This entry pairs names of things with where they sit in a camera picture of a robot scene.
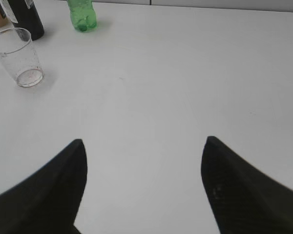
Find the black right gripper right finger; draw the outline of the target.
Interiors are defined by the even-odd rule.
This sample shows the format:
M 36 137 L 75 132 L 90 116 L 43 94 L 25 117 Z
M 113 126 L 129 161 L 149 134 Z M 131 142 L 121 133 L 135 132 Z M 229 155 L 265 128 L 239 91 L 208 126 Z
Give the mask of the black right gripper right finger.
M 293 190 L 207 137 L 202 183 L 222 234 L 293 234 Z

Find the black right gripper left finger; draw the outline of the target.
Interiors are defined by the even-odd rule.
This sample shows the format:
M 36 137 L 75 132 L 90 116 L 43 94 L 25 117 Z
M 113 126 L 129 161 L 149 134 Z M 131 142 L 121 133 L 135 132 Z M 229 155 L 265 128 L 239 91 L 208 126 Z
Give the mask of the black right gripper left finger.
M 87 182 L 84 143 L 75 139 L 31 176 L 0 194 L 0 234 L 78 234 Z

